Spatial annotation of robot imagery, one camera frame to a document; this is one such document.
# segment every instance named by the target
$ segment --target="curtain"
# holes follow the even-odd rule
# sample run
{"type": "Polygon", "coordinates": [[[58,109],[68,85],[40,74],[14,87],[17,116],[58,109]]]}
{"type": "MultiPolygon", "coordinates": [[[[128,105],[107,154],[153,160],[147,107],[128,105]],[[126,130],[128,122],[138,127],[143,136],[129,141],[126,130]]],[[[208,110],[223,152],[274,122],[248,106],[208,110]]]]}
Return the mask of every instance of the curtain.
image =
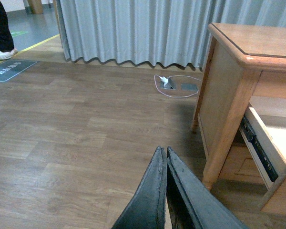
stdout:
{"type": "Polygon", "coordinates": [[[66,59],[202,67],[211,22],[286,27],[286,0],[57,0],[66,59]]]}

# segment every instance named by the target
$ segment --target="person's leg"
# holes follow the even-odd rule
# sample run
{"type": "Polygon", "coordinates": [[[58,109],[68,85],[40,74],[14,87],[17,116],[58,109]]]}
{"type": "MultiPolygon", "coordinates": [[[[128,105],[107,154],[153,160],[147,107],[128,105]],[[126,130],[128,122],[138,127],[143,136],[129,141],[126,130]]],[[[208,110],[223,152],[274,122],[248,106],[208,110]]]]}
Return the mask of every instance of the person's leg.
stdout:
{"type": "Polygon", "coordinates": [[[14,41],[10,34],[8,17],[0,2],[0,51],[10,52],[14,49],[14,41]]]}

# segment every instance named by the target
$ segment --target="wooden desk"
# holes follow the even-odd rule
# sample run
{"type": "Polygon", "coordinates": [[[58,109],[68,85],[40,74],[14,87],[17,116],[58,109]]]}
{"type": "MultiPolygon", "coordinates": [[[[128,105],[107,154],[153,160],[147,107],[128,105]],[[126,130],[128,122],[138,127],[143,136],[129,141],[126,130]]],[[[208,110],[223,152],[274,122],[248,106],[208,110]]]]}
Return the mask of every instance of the wooden desk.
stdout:
{"type": "Polygon", "coordinates": [[[268,188],[261,209],[286,214],[286,149],[274,138],[286,135],[286,28],[221,23],[208,28],[212,37],[192,123],[193,131],[199,125],[204,142],[203,183],[211,189],[218,179],[246,112],[262,132],[260,141],[271,146],[266,153],[278,173],[269,182],[245,139],[268,188]],[[273,131],[269,123],[277,120],[280,127],[273,131]],[[277,203],[280,207],[271,210],[277,203]]]}

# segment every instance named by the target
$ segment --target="white sneaker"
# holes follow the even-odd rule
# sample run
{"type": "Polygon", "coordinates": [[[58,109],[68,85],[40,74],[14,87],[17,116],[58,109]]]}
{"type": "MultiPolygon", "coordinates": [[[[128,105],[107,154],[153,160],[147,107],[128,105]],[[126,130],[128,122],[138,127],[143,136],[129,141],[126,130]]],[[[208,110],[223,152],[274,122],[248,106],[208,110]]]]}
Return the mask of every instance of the white sneaker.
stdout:
{"type": "Polygon", "coordinates": [[[16,48],[10,52],[1,52],[0,51],[0,61],[8,60],[8,59],[12,58],[12,56],[15,55],[17,52],[18,51],[16,48]]]}

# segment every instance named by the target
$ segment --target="yellow floor line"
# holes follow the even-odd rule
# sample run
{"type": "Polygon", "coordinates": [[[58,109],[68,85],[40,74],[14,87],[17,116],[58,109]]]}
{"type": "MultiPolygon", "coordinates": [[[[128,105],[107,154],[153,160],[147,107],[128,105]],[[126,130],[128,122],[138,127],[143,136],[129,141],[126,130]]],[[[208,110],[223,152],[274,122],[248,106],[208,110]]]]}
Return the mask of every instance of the yellow floor line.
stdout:
{"type": "Polygon", "coordinates": [[[41,44],[43,44],[43,43],[45,43],[45,42],[48,42],[49,40],[52,40],[52,39],[54,39],[54,38],[56,38],[56,37],[58,37],[59,36],[59,34],[57,34],[57,35],[55,35],[55,36],[52,36],[52,37],[50,37],[50,38],[48,38],[48,39],[45,39],[44,41],[41,41],[41,42],[39,42],[39,43],[37,43],[37,44],[35,44],[35,45],[32,45],[31,47],[29,47],[29,48],[26,48],[26,49],[24,49],[24,50],[21,50],[20,52],[18,52],[16,55],[14,55],[14,56],[17,56],[17,55],[19,55],[19,54],[21,54],[21,53],[23,53],[23,52],[25,52],[25,51],[27,51],[27,50],[30,50],[30,49],[32,49],[32,48],[35,48],[36,46],[38,46],[38,45],[41,45],[41,44]]]}

